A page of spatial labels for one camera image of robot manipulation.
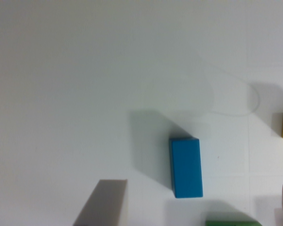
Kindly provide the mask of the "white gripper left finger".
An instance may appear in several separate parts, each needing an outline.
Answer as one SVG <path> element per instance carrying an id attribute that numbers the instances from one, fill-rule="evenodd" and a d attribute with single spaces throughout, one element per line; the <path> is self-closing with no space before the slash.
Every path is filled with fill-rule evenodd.
<path id="1" fill-rule="evenodd" d="M 100 180 L 73 226 L 127 226 L 127 180 Z"/>

